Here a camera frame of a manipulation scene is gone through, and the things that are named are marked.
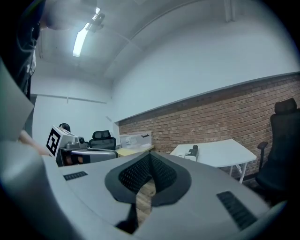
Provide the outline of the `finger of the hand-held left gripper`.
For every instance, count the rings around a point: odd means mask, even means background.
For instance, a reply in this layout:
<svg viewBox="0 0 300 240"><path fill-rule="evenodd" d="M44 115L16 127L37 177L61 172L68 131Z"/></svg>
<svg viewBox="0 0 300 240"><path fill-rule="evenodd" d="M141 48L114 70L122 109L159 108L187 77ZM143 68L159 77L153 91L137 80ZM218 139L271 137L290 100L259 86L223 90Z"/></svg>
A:
<svg viewBox="0 0 300 240"><path fill-rule="evenodd" d="M80 164L89 164L118 158L118 153L114 150L87 148L72 150L71 156Z"/></svg>

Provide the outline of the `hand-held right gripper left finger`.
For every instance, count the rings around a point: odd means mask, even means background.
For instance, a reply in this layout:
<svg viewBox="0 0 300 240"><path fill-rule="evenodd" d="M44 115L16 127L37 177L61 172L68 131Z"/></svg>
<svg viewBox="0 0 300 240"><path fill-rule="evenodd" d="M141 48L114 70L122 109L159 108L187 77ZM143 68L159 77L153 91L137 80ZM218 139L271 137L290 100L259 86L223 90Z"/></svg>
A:
<svg viewBox="0 0 300 240"><path fill-rule="evenodd" d="M50 200L46 209L61 214L49 221L46 235L52 240L152 240L154 229L146 221L133 234L117 228L128 219L131 205L116 201L105 186L108 172L142 153L98 163L58 167L43 157Z"/></svg>

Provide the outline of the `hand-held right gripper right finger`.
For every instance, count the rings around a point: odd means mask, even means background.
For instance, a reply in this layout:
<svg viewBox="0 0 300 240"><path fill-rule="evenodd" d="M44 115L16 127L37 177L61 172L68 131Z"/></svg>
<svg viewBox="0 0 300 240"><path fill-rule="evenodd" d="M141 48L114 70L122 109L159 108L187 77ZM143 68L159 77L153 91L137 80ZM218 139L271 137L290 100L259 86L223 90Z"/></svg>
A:
<svg viewBox="0 0 300 240"><path fill-rule="evenodd" d="M222 170L159 153L186 168L191 186L175 204L153 207L144 223L135 231L141 240L219 240L231 238L240 230L217 197L232 192L252 214L260 218L270 208L255 192Z"/></svg>

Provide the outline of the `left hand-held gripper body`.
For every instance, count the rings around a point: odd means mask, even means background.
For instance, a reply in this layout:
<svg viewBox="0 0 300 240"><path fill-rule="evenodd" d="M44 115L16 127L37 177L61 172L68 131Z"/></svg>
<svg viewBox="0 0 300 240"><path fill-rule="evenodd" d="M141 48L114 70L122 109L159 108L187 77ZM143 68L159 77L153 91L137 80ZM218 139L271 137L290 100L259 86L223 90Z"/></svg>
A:
<svg viewBox="0 0 300 240"><path fill-rule="evenodd" d="M77 157L71 158L72 151L87 149L88 142L66 129L52 125L46 142L49 154L55 158L59 167L78 164Z"/></svg>

